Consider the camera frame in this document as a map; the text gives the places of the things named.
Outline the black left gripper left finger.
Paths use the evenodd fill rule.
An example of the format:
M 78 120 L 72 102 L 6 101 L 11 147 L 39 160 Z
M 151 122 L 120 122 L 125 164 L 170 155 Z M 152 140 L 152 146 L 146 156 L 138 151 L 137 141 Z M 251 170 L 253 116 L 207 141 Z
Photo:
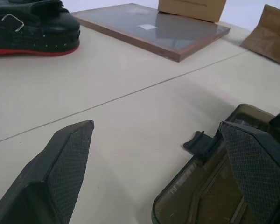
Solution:
M 0 200 L 0 224 L 67 224 L 84 180 L 94 122 L 54 133 Z

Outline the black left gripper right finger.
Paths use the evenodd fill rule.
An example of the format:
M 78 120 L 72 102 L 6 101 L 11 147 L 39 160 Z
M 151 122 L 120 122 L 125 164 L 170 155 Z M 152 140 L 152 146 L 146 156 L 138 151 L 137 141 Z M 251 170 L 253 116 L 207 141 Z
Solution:
M 230 165 L 250 211 L 260 224 L 280 224 L 280 143 L 269 133 L 221 122 Z

